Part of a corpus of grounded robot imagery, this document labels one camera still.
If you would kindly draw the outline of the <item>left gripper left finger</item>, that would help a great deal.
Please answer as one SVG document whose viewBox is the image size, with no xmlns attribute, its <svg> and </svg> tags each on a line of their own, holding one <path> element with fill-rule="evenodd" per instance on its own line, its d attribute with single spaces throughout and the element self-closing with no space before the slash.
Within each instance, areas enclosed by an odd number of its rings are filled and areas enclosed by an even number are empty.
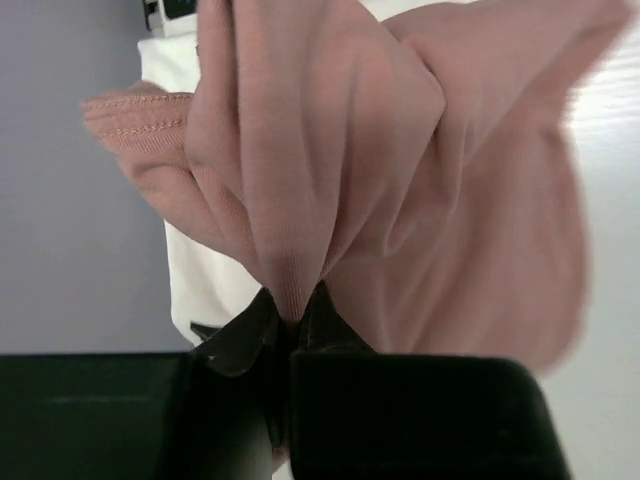
<svg viewBox="0 0 640 480">
<path fill-rule="evenodd" d="M 248 307 L 195 347 L 193 354 L 221 376 L 250 378 L 272 447 L 282 448 L 290 338 L 270 292 L 259 290 Z"/>
</svg>

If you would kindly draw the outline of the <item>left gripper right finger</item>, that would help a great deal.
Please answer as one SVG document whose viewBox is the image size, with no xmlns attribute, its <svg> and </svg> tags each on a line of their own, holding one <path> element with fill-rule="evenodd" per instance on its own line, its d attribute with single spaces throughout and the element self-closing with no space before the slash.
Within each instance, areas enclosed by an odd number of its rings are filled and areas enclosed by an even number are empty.
<svg viewBox="0 0 640 480">
<path fill-rule="evenodd" d="M 325 281 L 316 285 L 299 323 L 293 353 L 369 355 L 375 350 L 338 313 Z"/>
</svg>

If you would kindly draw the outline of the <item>pink t shirt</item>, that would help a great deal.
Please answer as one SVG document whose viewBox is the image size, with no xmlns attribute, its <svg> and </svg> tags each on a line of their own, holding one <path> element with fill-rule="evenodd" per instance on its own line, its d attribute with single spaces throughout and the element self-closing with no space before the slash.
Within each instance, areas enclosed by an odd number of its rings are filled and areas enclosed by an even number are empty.
<svg viewBox="0 0 640 480">
<path fill-rule="evenodd" d="M 574 342 L 588 283 L 562 121 L 628 1 L 202 1 L 191 93 L 142 82 L 84 121 L 178 231 L 240 262 L 289 326 L 325 282 L 384 353 Z"/>
</svg>

